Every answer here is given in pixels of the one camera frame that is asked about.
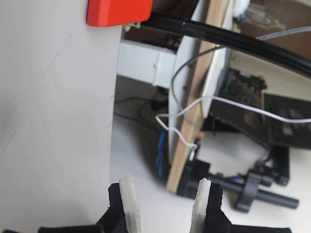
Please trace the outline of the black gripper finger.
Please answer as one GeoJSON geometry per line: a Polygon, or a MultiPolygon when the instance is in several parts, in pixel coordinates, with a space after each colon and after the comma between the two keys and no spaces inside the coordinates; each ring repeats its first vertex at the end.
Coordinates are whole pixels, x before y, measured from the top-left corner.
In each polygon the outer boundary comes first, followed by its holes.
{"type": "Polygon", "coordinates": [[[140,233],[140,208],[132,178],[119,179],[108,188],[110,206],[99,219],[104,233],[140,233]]]}
{"type": "Polygon", "coordinates": [[[191,216],[191,233],[228,233],[231,222],[221,210],[223,189],[203,178],[199,181],[191,216]]]}

